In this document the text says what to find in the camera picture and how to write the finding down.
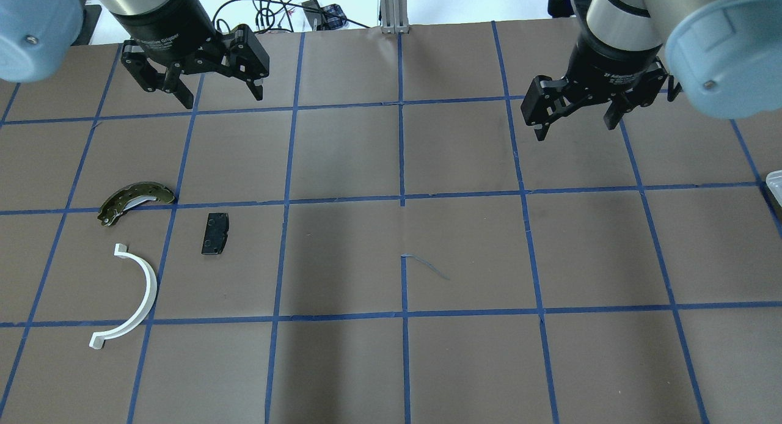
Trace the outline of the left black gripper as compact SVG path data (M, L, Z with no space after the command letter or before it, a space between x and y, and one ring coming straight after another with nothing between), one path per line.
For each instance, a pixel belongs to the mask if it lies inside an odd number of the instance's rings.
M120 61L145 92L169 93L192 109L194 96L181 74L217 70L244 81L252 96L263 100L270 57L250 26L217 32L199 0L166 0L151 11L115 17L132 38L123 42ZM149 59L164 65L165 71L158 71Z

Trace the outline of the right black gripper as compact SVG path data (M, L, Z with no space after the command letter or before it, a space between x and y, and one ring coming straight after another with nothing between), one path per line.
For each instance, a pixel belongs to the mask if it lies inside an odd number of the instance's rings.
M565 77L535 76L521 104L525 124L533 127L538 142L551 123L584 105L611 101L604 114L608 130L614 130L623 115L636 107L648 107L667 82L667 100L673 102L682 86L657 56L659 46L626 51L606 45L590 31L582 31L571 54Z

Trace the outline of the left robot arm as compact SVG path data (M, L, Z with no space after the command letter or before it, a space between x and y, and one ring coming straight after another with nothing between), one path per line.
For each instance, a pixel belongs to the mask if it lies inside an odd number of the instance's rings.
M175 96L187 109L183 75L217 73L244 81L257 101L270 57L252 29L219 32L199 0L99 0L129 34L121 62L145 92ZM52 76L86 25L86 0L1 0L3 81Z

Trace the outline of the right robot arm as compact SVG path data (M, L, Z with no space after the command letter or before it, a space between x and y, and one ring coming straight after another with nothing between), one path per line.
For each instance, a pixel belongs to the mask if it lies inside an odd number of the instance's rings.
M536 139L587 106L612 130L662 88L701 113L737 120L780 109L781 0L549 0L580 32L560 79L536 76L521 104Z

